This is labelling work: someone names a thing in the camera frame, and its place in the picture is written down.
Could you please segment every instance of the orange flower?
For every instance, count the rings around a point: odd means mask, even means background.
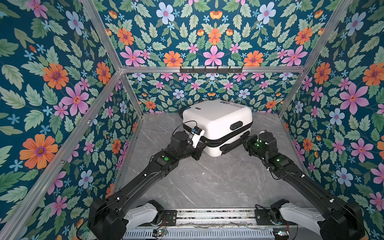
[[[329,78],[328,74],[331,74],[331,69],[329,68],[331,65],[329,63],[322,63],[317,67],[316,72],[314,74],[315,82],[318,84],[323,84]]]
[[[284,122],[284,126],[287,129],[287,131],[289,132],[289,125],[288,125],[288,123]]]
[[[116,13],[116,12],[114,12],[114,11],[109,11],[108,12],[109,13],[109,15],[113,18],[113,19],[116,19],[116,18],[118,18],[118,14]]]
[[[181,67],[181,63],[183,59],[180,57],[179,53],[175,53],[174,51],[169,51],[164,55],[164,63],[167,64],[167,67]]]
[[[304,43],[308,42],[310,40],[310,37],[312,37],[313,35],[313,32],[312,32],[312,28],[304,28],[302,31],[300,31],[295,40],[296,40],[296,44],[300,44],[300,45],[303,45]]]
[[[147,101],[147,102],[145,103],[145,106],[146,106],[147,108],[149,108],[149,109],[155,109],[155,108],[156,108],[156,104],[155,104],[154,102],[152,102],[152,101]]]
[[[277,102],[275,100],[272,100],[270,102],[267,102],[266,107],[267,108],[274,108],[276,107]]]
[[[109,67],[105,65],[105,62],[98,63],[96,68],[96,73],[99,75],[100,82],[107,84],[111,78],[111,73],[109,72]]]
[[[67,77],[67,70],[63,70],[63,66],[60,64],[50,63],[49,68],[45,67],[43,69],[45,75],[43,75],[44,81],[48,82],[48,86],[60,90],[62,87],[67,86],[67,82],[70,79]]]
[[[322,15],[323,15],[323,10],[319,10],[319,11],[317,11],[315,14],[314,14],[314,18],[319,18],[319,17],[321,17]]]
[[[84,219],[80,219],[77,223],[76,223],[76,227],[79,228],[81,225],[83,225],[84,223]]]
[[[203,36],[204,35],[204,30],[200,29],[197,31],[197,35]]]
[[[107,199],[109,197],[109,195],[111,194],[111,190],[113,188],[113,183],[111,183],[107,189],[107,195],[105,195],[105,199]]]
[[[227,36],[232,36],[233,35],[233,30],[228,28],[227,31],[225,32],[225,34]]]
[[[380,80],[384,81],[384,63],[376,63],[369,66],[369,69],[366,69],[364,72],[364,77],[362,78],[363,82],[367,82],[367,86],[377,86],[380,84]]]
[[[304,139],[303,147],[306,151],[311,151],[312,146],[313,146],[313,143],[312,143],[311,139],[309,139],[309,138]]]
[[[381,136],[383,142],[377,142],[377,149],[382,150],[379,155],[384,159],[384,136]]]
[[[120,139],[116,138],[112,144],[112,152],[114,154],[118,154],[120,151],[120,147],[121,147],[121,141],[120,141]]]
[[[124,43],[125,45],[132,45],[135,39],[132,36],[131,31],[127,31],[126,28],[119,28],[117,33],[120,42]]]
[[[264,61],[264,58],[262,58],[264,55],[263,53],[259,53],[259,51],[254,51],[252,53],[248,53],[247,57],[244,58],[244,66],[246,67],[255,67],[260,66],[260,63]]]
[[[135,132],[135,130],[136,130],[136,127],[137,127],[137,122],[135,122],[134,124],[133,124],[133,132]]]
[[[34,46],[29,45],[29,48],[31,49],[32,52],[37,53],[36,48]]]
[[[23,149],[20,151],[20,159],[27,160],[24,165],[29,169],[32,169],[37,164],[37,169],[42,169],[47,166],[47,161],[51,162],[52,158],[55,156],[53,152],[57,152],[57,144],[54,138],[48,136],[45,139],[44,134],[36,134],[35,140],[28,138],[24,143]]]
[[[217,28],[212,29],[212,31],[208,34],[208,41],[212,43],[212,45],[216,45],[220,42],[221,33],[219,33]]]
[[[209,13],[209,15],[211,16],[212,19],[219,19],[223,16],[223,12],[222,11],[211,11]]]

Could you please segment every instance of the horizontal metal bar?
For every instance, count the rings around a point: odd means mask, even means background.
[[[49,186],[52,182],[54,182],[60,170],[63,168],[64,163],[70,157],[76,145],[88,129],[90,121],[95,118],[110,92],[116,86],[120,76],[120,73],[115,73],[109,80],[108,84],[105,85],[99,96],[84,114],[72,133],[68,136],[62,147],[37,179],[33,187],[29,190],[22,203],[13,214],[12,218],[1,229],[1,240],[14,240],[20,230],[27,224],[30,216],[37,208],[37,205],[39,205],[41,199],[48,191]]]
[[[128,94],[129,99],[131,100],[133,108],[135,109],[139,118],[141,118],[143,116],[143,110],[140,107],[139,100],[137,99],[137,96],[136,96],[135,92],[133,91],[133,87],[129,83],[129,80],[128,80],[128,77],[126,74],[123,74],[123,76],[121,78],[121,83],[124,86],[124,88],[127,90],[127,94]]]
[[[238,73],[302,73],[303,66],[259,66],[259,67],[227,67],[227,66],[204,66],[204,67],[182,67],[184,73],[234,73],[233,69],[237,69]],[[123,73],[179,73],[180,67],[127,67],[121,68]]]
[[[340,0],[338,5],[336,6],[335,11],[332,13],[331,17],[329,18],[329,21],[327,25],[324,27],[324,32],[321,34],[318,42],[316,43],[315,47],[313,48],[312,52],[310,53],[309,57],[307,58],[307,61],[304,65],[304,71],[301,72],[301,74],[297,77],[295,83],[293,84],[291,90],[287,94],[287,97],[284,100],[283,105],[279,109],[279,116],[283,117],[284,112],[288,108],[289,104],[291,104],[291,101],[295,97],[297,91],[299,90],[301,84],[303,83],[304,79],[307,77],[308,73],[310,72],[312,66],[317,61],[317,58],[319,57],[321,51],[327,44],[329,38],[331,37],[333,31],[339,24],[341,18],[344,16],[344,13],[347,11],[347,8],[351,4],[351,0]]]
[[[99,35],[100,41],[106,50],[109,58],[111,59],[112,65],[116,71],[119,71],[122,67],[120,58],[111,42],[111,39],[107,35],[107,31],[104,27],[104,23],[99,15],[99,12],[96,9],[95,3],[93,0],[82,0],[84,9],[86,10],[88,17],[90,18],[93,27],[95,28],[97,34]]]

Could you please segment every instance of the light blue flower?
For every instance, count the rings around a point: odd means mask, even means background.
[[[65,185],[64,187],[68,187],[70,185],[70,183],[72,182],[72,180],[70,180],[70,178],[68,178],[67,180],[64,181]]]
[[[122,15],[121,13],[119,13],[118,18],[120,18],[120,20],[123,21],[123,20],[124,20],[124,15]]]
[[[342,35],[341,35],[341,37],[340,37],[342,40],[343,39],[346,39],[347,38],[347,32],[345,31]]]
[[[39,44],[36,44],[37,46],[37,51],[38,52],[41,52],[41,53],[44,53],[46,51],[46,49],[44,49],[44,45],[39,45]]]
[[[376,4],[369,8],[369,13],[372,13],[376,9]]]
[[[83,33],[83,38],[85,38],[85,39],[88,39],[88,34],[87,34],[87,32],[85,32],[85,31],[81,31],[82,33]]]
[[[8,120],[12,121],[11,124],[19,123],[20,117],[17,117],[14,113],[12,114],[12,117],[7,117]]]
[[[32,236],[31,240],[39,240],[39,237],[40,237],[40,234],[38,234],[36,236]]]
[[[257,17],[257,15],[260,14],[258,9],[256,9],[256,11],[252,11],[252,13],[253,13],[252,16],[254,16],[254,17]]]
[[[42,128],[42,130],[40,130],[40,133],[44,133],[45,135],[47,134],[47,132],[51,131],[49,129],[49,125],[47,125],[47,126],[42,125],[41,128]]]
[[[60,188],[56,188],[56,191],[53,192],[53,194],[57,197],[60,195]]]
[[[209,20],[209,16],[204,16],[203,21],[205,21],[205,23],[209,22],[209,21],[210,21],[210,20]]]
[[[50,25],[50,23],[47,20],[45,20],[44,22],[41,22],[41,24],[43,24],[44,29],[46,29],[48,31],[51,30],[51,25]]]
[[[95,187],[95,185],[93,183],[91,183],[88,187],[89,190],[92,190],[93,188]]]
[[[60,12],[64,11],[64,7],[61,6],[59,3],[57,4],[57,9],[58,9]]]
[[[49,106],[47,106],[45,109],[43,109],[43,112],[46,113],[47,116],[49,116],[49,114],[52,114],[52,108],[50,108]]]
[[[26,54],[24,54],[24,57],[26,57],[26,58],[28,58],[30,61],[32,60],[32,59],[36,59],[33,55],[34,55],[34,53],[29,53],[27,50],[25,50],[25,53]]]
[[[9,168],[14,168],[15,172],[17,172],[19,168],[23,168],[22,166],[23,161],[18,161],[17,159],[15,159],[14,163],[15,164],[12,164],[11,166],[9,166]]]
[[[368,211],[370,214],[372,214],[372,213],[375,212],[375,209],[372,207],[371,204],[369,204],[369,205],[368,205],[368,208],[367,208],[367,211]]]
[[[321,16],[321,18],[320,18],[320,22],[326,20],[326,19],[327,19],[327,16],[328,16],[328,14],[323,14],[323,15]]]
[[[261,22],[260,23],[256,23],[256,29],[260,30],[263,27],[264,27],[264,25],[262,25]]]
[[[83,77],[86,77],[88,73],[85,71],[85,69],[83,69],[83,71],[81,72],[81,74],[83,75]]]
[[[311,20],[312,18],[313,18],[313,13],[310,13],[310,14],[307,15],[307,19],[308,20]]]
[[[108,23],[110,23],[112,21],[112,19],[109,15],[104,15],[104,17],[105,17],[105,20],[108,21]]]
[[[329,75],[331,78],[335,77],[336,76],[336,70],[334,71],[331,71],[331,74]]]
[[[64,231],[62,231],[61,234],[64,234],[64,235],[67,235],[67,233],[70,231],[70,227],[69,226],[65,226],[64,227]]]
[[[221,19],[222,22],[226,23],[228,21],[228,15],[223,15],[223,19]]]
[[[175,24],[174,24],[174,23],[171,23],[171,22],[169,22],[169,24],[168,24],[167,28],[170,28],[171,30],[172,30],[172,29],[175,29]]]
[[[342,72],[341,75],[342,75],[343,77],[346,77],[346,76],[348,76],[348,73],[349,73],[349,72],[347,72],[347,69],[344,69],[344,72]]]

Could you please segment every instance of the suitcase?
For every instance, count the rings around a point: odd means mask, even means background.
[[[240,136],[249,135],[252,125],[252,110],[249,107],[220,99],[194,104],[179,114],[183,122],[194,120],[205,131],[200,141],[207,145],[204,151],[212,157],[241,145]],[[183,127],[190,133],[195,125],[195,122],[187,122]]]

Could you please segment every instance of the marble surface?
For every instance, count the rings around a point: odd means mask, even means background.
[[[173,130],[182,123],[177,114],[144,115],[137,143],[123,173],[123,185],[148,164],[150,157],[165,148]],[[253,115],[251,134],[271,131],[282,154],[297,161],[297,154],[276,114]],[[275,180],[261,160],[251,157],[239,146],[220,157],[203,152],[199,161],[189,157],[178,168],[153,185],[137,202],[158,201],[165,208],[230,208],[269,206],[284,198],[301,207],[312,206],[296,189],[283,180]]]

